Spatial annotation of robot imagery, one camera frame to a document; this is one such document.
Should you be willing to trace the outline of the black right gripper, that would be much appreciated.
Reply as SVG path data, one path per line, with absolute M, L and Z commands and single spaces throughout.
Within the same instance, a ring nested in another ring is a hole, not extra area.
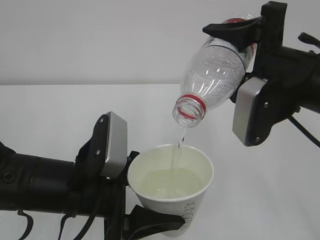
M 320 111 L 320 55 L 283 45 L 287 4 L 269 1 L 260 17 L 232 23 L 211 23 L 202 32 L 245 49 L 257 44 L 249 79 L 266 80 L 279 104 L 276 120 L 305 108 Z

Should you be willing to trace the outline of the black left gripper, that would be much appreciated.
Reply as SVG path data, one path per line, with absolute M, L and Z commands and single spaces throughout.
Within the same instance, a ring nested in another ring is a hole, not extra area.
M 107 181 L 111 192 L 107 195 L 108 213 L 104 216 L 104 240 L 141 240 L 151 235 L 180 229 L 185 220 L 182 216 L 155 212 L 136 205 L 126 214 L 127 175 L 132 161 L 139 155 L 131 151 L 122 172 L 115 179 Z

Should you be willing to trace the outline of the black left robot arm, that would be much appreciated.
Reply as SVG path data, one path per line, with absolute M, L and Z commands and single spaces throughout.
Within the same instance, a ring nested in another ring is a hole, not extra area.
M 139 205 L 126 214 L 126 170 L 115 179 L 96 176 L 81 181 L 76 180 L 77 170 L 76 162 L 19 154 L 4 145 L 0 147 L 0 208 L 26 218 L 21 239 L 26 239 L 33 229 L 31 211 L 62 214 L 61 227 L 69 218 L 86 216 L 87 221 L 76 235 L 78 240 L 97 217 L 104 220 L 106 240 L 140 240 L 185 224 L 179 215 Z

